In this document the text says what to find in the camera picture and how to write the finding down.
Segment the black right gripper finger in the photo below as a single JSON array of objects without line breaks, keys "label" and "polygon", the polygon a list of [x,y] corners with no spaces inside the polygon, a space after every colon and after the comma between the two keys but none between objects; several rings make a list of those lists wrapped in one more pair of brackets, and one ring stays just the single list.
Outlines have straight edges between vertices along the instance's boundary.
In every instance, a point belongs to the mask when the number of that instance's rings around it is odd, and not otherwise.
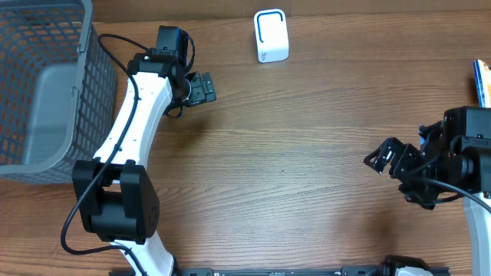
[{"label": "black right gripper finger", "polygon": [[364,164],[381,174],[387,165],[391,165],[390,174],[399,162],[404,144],[395,137],[387,138],[374,152],[364,158]]},{"label": "black right gripper finger", "polygon": [[418,135],[420,136],[420,153],[440,153],[443,142],[440,139],[443,133],[443,122],[437,121],[431,125],[420,124]]}]

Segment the white orange snack bag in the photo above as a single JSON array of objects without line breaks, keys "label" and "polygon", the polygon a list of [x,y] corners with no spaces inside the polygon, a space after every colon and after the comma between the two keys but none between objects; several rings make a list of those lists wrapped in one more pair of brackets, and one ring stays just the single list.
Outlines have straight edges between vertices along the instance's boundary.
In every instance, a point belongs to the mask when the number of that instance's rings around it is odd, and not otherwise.
[{"label": "white orange snack bag", "polygon": [[475,60],[473,62],[473,68],[479,106],[490,108],[490,65],[482,60]]}]

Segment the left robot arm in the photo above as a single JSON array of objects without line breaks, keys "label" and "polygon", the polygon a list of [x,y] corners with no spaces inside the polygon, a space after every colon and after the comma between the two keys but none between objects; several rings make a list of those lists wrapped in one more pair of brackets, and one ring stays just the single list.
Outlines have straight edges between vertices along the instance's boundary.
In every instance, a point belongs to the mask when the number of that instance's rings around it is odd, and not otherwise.
[{"label": "left robot arm", "polygon": [[216,100],[210,74],[192,70],[192,37],[161,25],[153,48],[143,48],[121,69],[127,91],[117,119],[91,160],[78,160],[71,178],[77,202],[61,230],[73,255],[118,250],[129,275],[178,275],[176,258],[157,226],[160,200],[147,173],[158,124],[171,110]]}]

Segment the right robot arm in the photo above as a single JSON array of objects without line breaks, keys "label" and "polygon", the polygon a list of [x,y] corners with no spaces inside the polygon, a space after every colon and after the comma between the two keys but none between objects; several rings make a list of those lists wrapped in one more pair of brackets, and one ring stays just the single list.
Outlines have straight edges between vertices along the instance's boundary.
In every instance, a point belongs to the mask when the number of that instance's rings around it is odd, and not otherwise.
[{"label": "right robot arm", "polygon": [[471,241],[472,273],[490,273],[490,110],[458,107],[421,125],[419,146],[387,138],[364,159],[377,173],[400,181],[407,202],[432,210],[463,201]]}]

